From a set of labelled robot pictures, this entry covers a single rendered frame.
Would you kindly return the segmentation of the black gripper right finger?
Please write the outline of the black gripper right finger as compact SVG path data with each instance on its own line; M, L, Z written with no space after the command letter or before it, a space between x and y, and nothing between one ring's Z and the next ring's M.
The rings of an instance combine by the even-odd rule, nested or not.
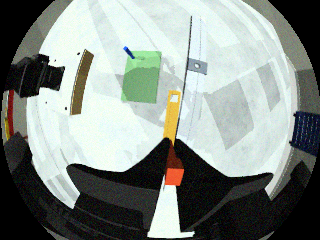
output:
M195 232L197 224L219 211L227 201L239 199L267 187L273 173L225 176L180 139L175 140L176 159L183 161L183 180L176 187L180 233Z

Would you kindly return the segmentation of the blue pin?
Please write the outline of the blue pin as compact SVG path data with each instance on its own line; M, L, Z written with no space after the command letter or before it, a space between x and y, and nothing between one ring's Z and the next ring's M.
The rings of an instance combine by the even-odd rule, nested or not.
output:
M124 52L127 52L127 55L131 56L131 59L135 60L135 57L133 57L132 52L129 51L129 48L128 48L128 47L124 47L123 49L125 49Z

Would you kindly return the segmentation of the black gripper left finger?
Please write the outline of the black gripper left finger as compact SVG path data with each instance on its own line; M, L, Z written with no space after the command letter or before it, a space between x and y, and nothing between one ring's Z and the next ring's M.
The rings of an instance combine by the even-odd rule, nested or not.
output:
M171 140L164 137L148 152L145 159L141 159L125 172L103 171L79 163L68 165L65 169L77 191L117 207L143 212L143 228L151 229L169 149Z

